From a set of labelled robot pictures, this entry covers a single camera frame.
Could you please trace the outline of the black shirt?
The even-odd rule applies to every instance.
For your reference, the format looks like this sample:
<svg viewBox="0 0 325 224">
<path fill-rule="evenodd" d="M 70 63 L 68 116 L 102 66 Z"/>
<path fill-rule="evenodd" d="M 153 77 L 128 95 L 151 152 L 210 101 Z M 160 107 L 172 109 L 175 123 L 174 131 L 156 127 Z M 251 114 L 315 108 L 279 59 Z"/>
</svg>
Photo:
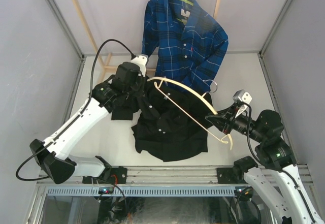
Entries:
<svg viewBox="0 0 325 224">
<path fill-rule="evenodd" d="M 209 108 L 195 95 L 180 92 L 169 85 L 156 89 L 146 83 L 141 98 L 129 98 L 112 112 L 112 120 L 132 120 L 137 153 L 147 151 L 163 162 L 181 161 L 208 151 L 208 133 L 212 124 L 205 117 Z"/>
</svg>

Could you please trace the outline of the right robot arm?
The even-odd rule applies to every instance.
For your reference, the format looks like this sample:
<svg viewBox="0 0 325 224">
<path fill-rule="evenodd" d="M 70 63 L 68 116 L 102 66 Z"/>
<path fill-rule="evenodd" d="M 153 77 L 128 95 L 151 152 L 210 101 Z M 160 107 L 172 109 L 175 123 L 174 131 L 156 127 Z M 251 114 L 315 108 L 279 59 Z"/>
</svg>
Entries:
<svg viewBox="0 0 325 224">
<path fill-rule="evenodd" d="M 294 154 L 281 137 L 280 115 L 267 109 L 253 120 L 251 114 L 237 114 L 240 106 L 234 103 L 205 117 L 224 134 L 235 130 L 246 136 L 248 144 L 258 143 L 249 148 L 251 156 L 234 162 L 234 179 L 257 192 L 277 223 L 324 223 L 304 188 Z"/>
</svg>

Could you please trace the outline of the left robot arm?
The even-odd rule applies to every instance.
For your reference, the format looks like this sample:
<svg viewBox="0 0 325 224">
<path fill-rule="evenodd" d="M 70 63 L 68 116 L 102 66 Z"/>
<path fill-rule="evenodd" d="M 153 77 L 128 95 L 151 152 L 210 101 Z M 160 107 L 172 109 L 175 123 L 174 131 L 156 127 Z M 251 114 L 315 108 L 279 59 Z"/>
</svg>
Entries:
<svg viewBox="0 0 325 224">
<path fill-rule="evenodd" d="M 99 183 L 110 180 L 111 166 L 101 156 L 76 157 L 70 153 L 100 120 L 142 93 L 147 62 L 146 56 L 138 55 L 120 64 L 115 75 L 92 88 L 89 98 L 63 126 L 43 141 L 30 143 L 37 164 L 54 183 L 64 183 L 74 176 L 94 177 Z"/>
</svg>

